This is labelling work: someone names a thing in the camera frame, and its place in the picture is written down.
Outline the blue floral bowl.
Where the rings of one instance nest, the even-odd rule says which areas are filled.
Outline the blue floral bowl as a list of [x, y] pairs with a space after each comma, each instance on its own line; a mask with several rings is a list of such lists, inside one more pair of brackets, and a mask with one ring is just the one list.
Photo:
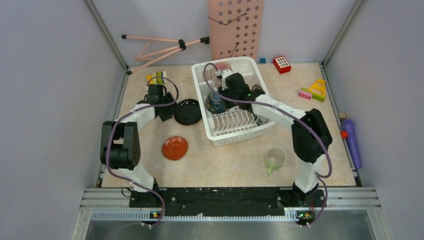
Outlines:
[[205, 100], [205, 108], [212, 114], [221, 114], [226, 111], [221, 97], [218, 94], [211, 92]]

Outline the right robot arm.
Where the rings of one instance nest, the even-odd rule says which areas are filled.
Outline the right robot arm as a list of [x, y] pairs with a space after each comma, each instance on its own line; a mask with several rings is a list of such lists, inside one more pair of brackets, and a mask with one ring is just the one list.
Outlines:
[[333, 142], [322, 113], [316, 108], [306, 111], [290, 107], [262, 89], [251, 89], [238, 72], [218, 70], [215, 75], [221, 81], [218, 93], [227, 109], [238, 106], [291, 132], [293, 150], [300, 160], [293, 200], [299, 206], [307, 206], [318, 189], [318, 181], [332, 174], [331, 165], [328, 174], [319, 174], [323, 160], [331, 160], [328, 149]]

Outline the black plate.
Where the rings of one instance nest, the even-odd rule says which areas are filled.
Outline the black plate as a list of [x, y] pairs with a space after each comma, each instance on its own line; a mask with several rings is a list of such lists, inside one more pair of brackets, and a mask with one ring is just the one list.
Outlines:
[[180, 101], [178, 106], [179, 111], [173, 115], [177, 123], [184, 126], [190, 126], [198, 123], [202, 119], [202, 112], [198, 100], [187, 98]]

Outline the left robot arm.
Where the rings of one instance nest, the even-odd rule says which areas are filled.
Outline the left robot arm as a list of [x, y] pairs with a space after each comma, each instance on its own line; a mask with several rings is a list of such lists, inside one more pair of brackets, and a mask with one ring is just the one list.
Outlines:
[[100, 161], [110, 175], [127, 181], [133, 191], [142, 193], [141, 200], [149, 207], [160, 202], [154, 189], [156, 179], [142, 166], [139, 131], [147, 123], [159, 118], [162, 122], [173, 118], [179, 105], [163, 84], [150, 84], [147, 94], [135, 107], [114, 121], [101, 127]]

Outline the pink ghost mug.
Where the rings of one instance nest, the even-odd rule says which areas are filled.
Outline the pink ghost mug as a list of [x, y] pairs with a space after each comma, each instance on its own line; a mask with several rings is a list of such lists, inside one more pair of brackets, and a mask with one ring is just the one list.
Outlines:
[[215, 66], [217, 67], [217, 70], [215, 71], [215, 76], [217, 78], [216, 81], [221, 84], [222, 83], [222, 76], [219, 75], [219, 73], [221, 73], [222, 71], [225, 71], [225, 70], [232, 71], [232, 67], [229, 63], [223, 62], [223, 61], [216, 63]]

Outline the green mug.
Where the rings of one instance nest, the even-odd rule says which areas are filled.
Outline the green mug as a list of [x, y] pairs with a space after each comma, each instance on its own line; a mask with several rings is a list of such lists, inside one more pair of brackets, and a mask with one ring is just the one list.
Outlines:
[[270, 148], [265, 155], [266, 174], [268, 176], [275, 170], [281, 168], [287, 162], [288, 156], [281, 147]]

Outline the orange saucer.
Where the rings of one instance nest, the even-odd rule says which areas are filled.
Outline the orange saucer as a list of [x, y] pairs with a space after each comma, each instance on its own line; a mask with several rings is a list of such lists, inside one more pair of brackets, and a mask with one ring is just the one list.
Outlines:
[[188, 151], [188, 142], [181, 136], [172, 136], [165, 140], [162, 145], [163, 156], [171, 161], [184, 157]]

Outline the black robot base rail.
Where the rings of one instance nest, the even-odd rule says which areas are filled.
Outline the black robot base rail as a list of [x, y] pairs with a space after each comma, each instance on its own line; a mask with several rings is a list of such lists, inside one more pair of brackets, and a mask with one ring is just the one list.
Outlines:
[[165, 217], [295, 217], [311, 222], [314, 210], [324, 207], [325, 193], [315, 188], [303, 193], [292, 187], [169, 187], [156, 193], [131, 191], [129, 207], [158, 209]]

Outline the orange white mug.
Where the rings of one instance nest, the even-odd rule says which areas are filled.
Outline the orange white mug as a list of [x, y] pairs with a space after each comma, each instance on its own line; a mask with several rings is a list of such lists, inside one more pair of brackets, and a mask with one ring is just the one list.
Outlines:
[[255, 93], [265, 94], [263, 88], [258, 84], [253, 85], [251, 91]]

